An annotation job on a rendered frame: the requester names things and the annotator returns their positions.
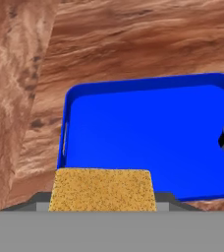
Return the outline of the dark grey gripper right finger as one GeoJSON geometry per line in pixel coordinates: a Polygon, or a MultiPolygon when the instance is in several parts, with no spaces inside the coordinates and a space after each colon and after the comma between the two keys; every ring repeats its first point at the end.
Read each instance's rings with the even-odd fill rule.
{"type": "Polygon", "coordinates": [[[180,202],[172,193],[155,192],[156,208],[158,211],[165,212],[180,212],[180,211],[193,211],[198,212],[198,208],[189,204],[180,202]]]}

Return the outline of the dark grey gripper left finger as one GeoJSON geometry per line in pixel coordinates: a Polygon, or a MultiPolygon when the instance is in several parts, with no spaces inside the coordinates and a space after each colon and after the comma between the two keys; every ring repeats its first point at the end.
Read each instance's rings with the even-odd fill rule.
{"type": "Polygon", "coordinates": [[[6,211],[47,212],[50,199],[50,192],[38,192],[27,201],[6,208],[6,211]]]}

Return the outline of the yellow speckled cake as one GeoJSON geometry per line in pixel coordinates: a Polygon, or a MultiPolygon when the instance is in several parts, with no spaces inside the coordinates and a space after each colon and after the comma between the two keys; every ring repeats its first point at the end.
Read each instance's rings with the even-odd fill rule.
{"type": "Polygon", "coordinates": [[[50,212],[155,212],[150,172],[143,169],[60,168],[50,212]]]}

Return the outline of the blue tray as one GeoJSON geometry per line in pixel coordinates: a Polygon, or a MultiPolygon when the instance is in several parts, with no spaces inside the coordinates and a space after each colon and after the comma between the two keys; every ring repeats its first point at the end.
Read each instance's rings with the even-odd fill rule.
{"type": "Polygon", "coordinates": [[[76,85],[58,167],[147,169],[180,201],[224,198],[224,74],[76,85]]]}

